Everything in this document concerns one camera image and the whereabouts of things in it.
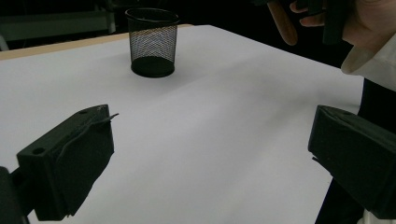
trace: black mesh wire cup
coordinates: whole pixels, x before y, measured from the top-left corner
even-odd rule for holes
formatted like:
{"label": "black mesh wire cup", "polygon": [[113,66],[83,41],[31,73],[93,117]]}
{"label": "black mesh wire cup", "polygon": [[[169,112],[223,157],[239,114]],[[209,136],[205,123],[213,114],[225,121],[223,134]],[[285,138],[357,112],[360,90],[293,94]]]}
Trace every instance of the black mesh wire cup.
{"label": "black mesh wire cup", "polygon": [[128,19],[131,68],[142,77],[167,77],[175,71],[178,15],[159,8],[136,7]]}

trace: white tabletop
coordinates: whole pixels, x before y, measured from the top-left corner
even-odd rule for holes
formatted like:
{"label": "white tabletop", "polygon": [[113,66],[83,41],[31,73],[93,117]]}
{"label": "white tabletop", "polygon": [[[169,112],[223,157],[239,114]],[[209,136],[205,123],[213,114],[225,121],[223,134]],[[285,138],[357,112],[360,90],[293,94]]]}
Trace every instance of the white tabletop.
{"label": "white tabletop", "polygon": [[0,165],[15,170],[18,151],[108,104],[115,154],[62,223],[314,223],[332,179],[307,150],[316,107],[357,112],[361,86],[208,25],[178,29],[164,78],[131,71],[128,39],[4,60]]}

